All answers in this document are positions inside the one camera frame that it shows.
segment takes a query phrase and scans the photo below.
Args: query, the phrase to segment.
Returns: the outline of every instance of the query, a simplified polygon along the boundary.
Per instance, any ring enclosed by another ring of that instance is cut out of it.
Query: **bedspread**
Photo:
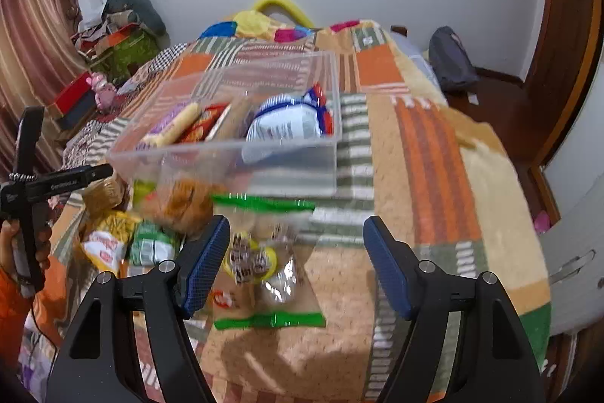
[[[65,164],[94,164],[162,81],[193,72],[315,50],[333,51],[342,93],[337,193],[317,198],[297,246],[325,317],[325,329],[211,329],[187,324],[201,368],[219,403],[375,399],[409,324],[391,309],[362,246],[362,224],[379,214],[393,236],[449,273],[499,276],[542,362],[549,336],[547,271],[512,163],[487,124],[446,105],[443,95],[364,21],[322,29],[292,43],[205,37],[174,46],[120,89],[111,115],[90,122]],[[97,271],[73,242],[83,217],[73,194],[53,228],[53,256],[38,322],[56,343]],[[149,396],[161,400],[144,323],[137,318],[141,368]],[[446,390],[459,317],[449,317],[433,397]]]

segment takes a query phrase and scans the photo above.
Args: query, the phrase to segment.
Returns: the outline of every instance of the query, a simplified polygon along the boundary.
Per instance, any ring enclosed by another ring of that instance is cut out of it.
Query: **yellow foam tube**
[[[278,8],[281,8],[289,14],[297,25],[304,26],[305,28],[313,28],[315,26],[292,0],[257,0],[252,6],[252,9],[262,12],[267,6],[277,6]]]

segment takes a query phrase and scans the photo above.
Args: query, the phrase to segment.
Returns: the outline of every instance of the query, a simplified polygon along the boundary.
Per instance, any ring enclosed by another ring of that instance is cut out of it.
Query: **silver bolt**
[[[168,273],[171,272],[175,266],[176,263],[174,263],[172,260],[164,260],[159,263],[159,271],[163,273]]]
[[[485,272],[482,274],[482,280],[487,282],[487,284],[496,284],[499,279],[497,279],[497,275],[493,272]]]
[[[113,274],[111,272],[101,272],[97,275],[97,282],[99,284],[107,284],[108,281],[111,280]]]
[[[432,273],[436,270],[436,265],[430,260],[422,260],[419,262],[419,269],[424,273]]]

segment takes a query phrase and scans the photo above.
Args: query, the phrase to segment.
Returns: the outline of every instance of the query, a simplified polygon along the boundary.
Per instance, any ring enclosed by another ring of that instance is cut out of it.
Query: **pink stuffed toy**
[[[95,72],[92,77],[86,78],[92,90],[96,93],[94,101],[97,102],[99,111],[107,111],[116,97],[116,87],[107,81],[107,77],[102,72]]]

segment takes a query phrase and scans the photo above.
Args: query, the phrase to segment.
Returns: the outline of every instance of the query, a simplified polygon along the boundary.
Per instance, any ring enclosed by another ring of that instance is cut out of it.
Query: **orange sleeve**
[[[19,286],[0,268],[0,358],[7,367],[17,368],[23,325],[31,308]]]

